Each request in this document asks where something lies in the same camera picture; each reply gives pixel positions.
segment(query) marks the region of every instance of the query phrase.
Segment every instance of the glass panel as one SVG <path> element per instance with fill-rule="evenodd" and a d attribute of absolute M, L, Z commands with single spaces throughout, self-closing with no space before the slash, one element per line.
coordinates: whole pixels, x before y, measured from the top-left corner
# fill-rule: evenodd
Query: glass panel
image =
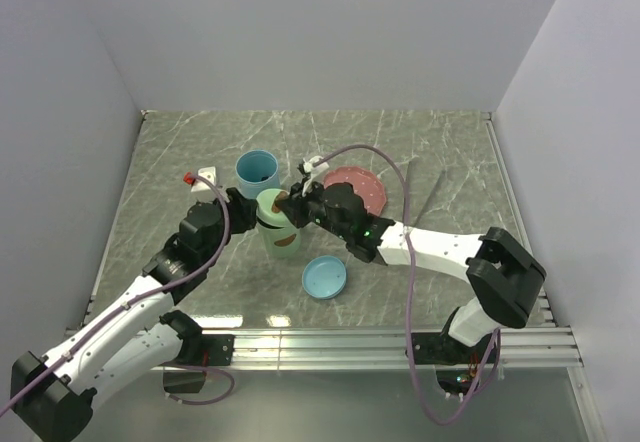
<path fill-rule="evenodd" d="M 472 400 L 458 423 L 420 412 L 406 372 L 240 372 L 228 399 L 208 407 L 162 396 L 161 372 L 131 384 L 94 416 L 78 442 L 370 442 L 586 440 L 565 369 L 512 369 Z M 194 398 L 223 391 L 214 381 Z M 454 400 L 427 394 L 439 409 Z"/>

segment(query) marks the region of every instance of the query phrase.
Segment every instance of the lid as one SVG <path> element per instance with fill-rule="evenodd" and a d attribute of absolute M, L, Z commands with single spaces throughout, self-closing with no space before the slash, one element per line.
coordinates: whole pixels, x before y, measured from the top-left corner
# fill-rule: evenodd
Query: lid
<path fill-rule="evenodd" d="M 287 216 L 275 206 L 274 202 L 277 197 L 288 197 L 288 193 L 282 189 L 265 189 L 258 194 L 258 218 L 274 227 L 285 228 L 293 227 Z"/>
<path fill-rule="evenodd" d="M 302 273 L 302 287 L 311 297 L 331 299 L 347 283 L 347 268 L 337 257 L 323 255 L 309 262 Z"/>

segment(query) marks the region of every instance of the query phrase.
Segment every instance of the blue cup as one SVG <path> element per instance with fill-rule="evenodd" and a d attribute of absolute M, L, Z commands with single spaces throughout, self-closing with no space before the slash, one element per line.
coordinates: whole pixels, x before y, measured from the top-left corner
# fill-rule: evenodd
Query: blue cup
<path fill-rule="evenodd" d="M 265 189 L 279 189 L 278 161 L 266 150 L 247 152 L 236 162 L 238 190 L 247 199 L 255 199 Z"/>

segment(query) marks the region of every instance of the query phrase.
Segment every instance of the cup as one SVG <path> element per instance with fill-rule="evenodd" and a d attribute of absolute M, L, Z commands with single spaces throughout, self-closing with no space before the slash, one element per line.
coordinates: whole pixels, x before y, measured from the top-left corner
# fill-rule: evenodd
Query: cup
<path fill-rule="evenodd" d="M 256 199 L 265 189 L 279 189 L 278 161 L 266 150 L 252 150 L 236 162 L 238 190 L 247 199 Z"/>
<path fill-rule="evenodd" d="M 296 229 L 275 205 L 279 197 L 287 195 L 287 192 L 281 189 L 267 189 L 263 190 L 257 199 L 256 227 L 267 253 L 278 258 L 289 257 L 300 247 L 300 230 Z"/>

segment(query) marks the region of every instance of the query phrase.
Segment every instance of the plate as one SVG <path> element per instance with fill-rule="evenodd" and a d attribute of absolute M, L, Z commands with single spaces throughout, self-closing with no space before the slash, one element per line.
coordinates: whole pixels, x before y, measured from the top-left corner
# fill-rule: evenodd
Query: plate
<path fill-rule="evenodd" d="M 384 185 L 373 172 L 362 167 L 346 166 L 332 170 L 324 177 L 324 186 L 348 182 L 353 186 L 353 192 L 364 201 L 367 212 L 380 215 L 387 203 Z"/>
<path fill-rule="evenodd" d="M 331 299 L 342 292 L 347 283 L 347 268 L 332 255 L 313 259 L 302 273 L 302 287 L 311 297 Z"/>

